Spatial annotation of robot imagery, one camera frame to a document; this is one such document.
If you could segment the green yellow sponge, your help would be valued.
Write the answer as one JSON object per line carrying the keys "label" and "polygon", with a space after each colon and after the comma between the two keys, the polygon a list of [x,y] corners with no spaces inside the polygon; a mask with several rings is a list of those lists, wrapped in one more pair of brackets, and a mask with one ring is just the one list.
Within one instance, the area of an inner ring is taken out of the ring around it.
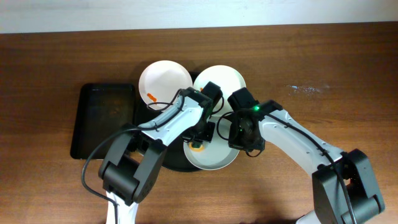
{"label": "green yellow sponge", "polygon": [[190,142],[188,147],[193,152],[202,152],[205,147],[200,142]]}

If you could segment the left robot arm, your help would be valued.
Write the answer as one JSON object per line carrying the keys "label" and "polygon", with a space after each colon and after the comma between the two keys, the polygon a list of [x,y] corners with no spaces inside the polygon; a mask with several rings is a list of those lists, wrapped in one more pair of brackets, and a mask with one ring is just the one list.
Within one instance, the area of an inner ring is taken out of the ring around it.
{"label": "left robot arm", "polygon": [[210,142],[214,123],[208,122],[222,97],[221,88],[208,82],[199,91],[181,89],[176,101],[156,118],[138,126],[126,124],[114,136],[98,175],[106,199],[113,204],[114,222],[133,221],[136,209],[153,188],[169,145],[182,138],[193,146]]}

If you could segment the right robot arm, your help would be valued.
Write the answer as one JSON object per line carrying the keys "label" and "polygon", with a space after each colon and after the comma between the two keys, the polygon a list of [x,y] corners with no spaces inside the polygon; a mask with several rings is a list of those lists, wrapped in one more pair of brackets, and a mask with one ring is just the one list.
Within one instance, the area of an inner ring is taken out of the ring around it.
{"label": "right robot arm", "polygon": [[297,223],[365,223],[385,210],[369,158],[328,144],[273,100],[260,103],[247,88],[231,94],[229,147],[262,152],[270,142],[312,178],[314,209]]}

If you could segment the white plate bottom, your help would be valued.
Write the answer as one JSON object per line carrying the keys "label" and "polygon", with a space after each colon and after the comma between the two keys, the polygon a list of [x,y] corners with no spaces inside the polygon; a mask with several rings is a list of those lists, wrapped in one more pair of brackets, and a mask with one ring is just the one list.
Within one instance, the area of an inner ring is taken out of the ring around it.
{"label": "white plate bottom", "polygon": [[228,141],[221,139],[217,130],[213,131],[211,142],[204,142],[195,149],[191,143],[183,144],[183,151],[188,161],[202,170],[222,169],[232,163],[239,154],[238,149],[228,146]]}

